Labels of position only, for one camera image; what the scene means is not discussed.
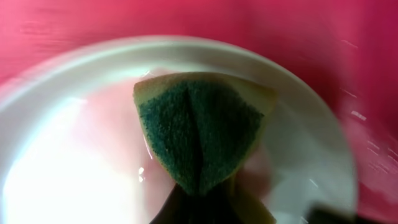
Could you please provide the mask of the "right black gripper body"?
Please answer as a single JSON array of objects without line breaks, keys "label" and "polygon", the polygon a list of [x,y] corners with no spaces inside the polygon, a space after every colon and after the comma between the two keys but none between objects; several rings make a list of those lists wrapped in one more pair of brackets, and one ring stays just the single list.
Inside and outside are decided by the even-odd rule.
[{"label": "right black gripper body", "polygon": [[382,224],[372,219],[347,213],[330,207],[317,205],[312,207],[305,217],[308,224]]}]

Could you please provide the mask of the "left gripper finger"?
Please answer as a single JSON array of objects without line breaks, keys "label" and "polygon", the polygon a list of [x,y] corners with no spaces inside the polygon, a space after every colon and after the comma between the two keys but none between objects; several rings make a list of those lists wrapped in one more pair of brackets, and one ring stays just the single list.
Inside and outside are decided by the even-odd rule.
[{"label": "left gripper finger", "polygon": [[222,185],[205,196],[190,196],[175,185],[150,224],[239,224]]}]

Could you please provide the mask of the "green yellow sponge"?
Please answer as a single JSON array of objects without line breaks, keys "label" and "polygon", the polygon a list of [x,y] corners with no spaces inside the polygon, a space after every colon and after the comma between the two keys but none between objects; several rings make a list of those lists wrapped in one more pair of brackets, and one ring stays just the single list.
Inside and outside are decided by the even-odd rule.
[{"label": "green yellow sponge", "polygon": [[236,182],[263,137],[275,90],[223,73],[181,72],[137,82],[133,98],[146,143],[175,185],[190,196],[222,185],[239,223],[275,222]]}]

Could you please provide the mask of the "white stained plate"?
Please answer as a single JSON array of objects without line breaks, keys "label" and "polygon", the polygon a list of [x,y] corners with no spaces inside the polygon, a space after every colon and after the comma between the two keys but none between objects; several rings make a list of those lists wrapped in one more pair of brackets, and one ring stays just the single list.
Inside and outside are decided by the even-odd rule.
[{"label": "white stained plate", "polygon": [[317,205],[356,212],[353,155],[308,85],[240,47],[163,36],[86,47],[1,89],[1,222],[150,223],[175,183],[146,143],[134,85],[181,72],[223,73],[277,92],[263,137],[236,174],[274,223],[307,223]]}]

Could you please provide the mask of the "red plastic tray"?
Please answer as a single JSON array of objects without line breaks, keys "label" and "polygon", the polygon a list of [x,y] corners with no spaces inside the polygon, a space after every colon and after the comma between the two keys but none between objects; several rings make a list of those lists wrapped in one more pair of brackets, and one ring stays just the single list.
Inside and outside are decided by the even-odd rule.
[{"label": "red plastic tray", "polygon": [[296,74],[343,122],[360,214],[397,220],[396,1],[2,1],[1,83],[63,52],[139,35],[220,40]]}]

